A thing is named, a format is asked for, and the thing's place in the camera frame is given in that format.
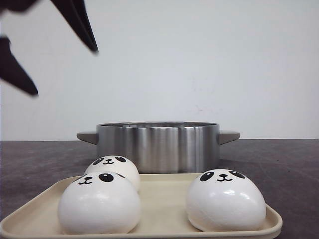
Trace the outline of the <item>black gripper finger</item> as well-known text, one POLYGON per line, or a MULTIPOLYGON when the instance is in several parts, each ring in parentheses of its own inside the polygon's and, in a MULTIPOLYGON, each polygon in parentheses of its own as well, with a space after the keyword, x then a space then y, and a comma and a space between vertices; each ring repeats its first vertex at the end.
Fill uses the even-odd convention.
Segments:
POLYGON ((78 38, 93 53, 98 52, 98 46, 87 15, 83 0, 52 0, 53 5, 61 13, 78 38))
POLYGON ((13 56, 7 37, 0 38, 0 78, 31 96, 38 96, 36 85, 13 56))

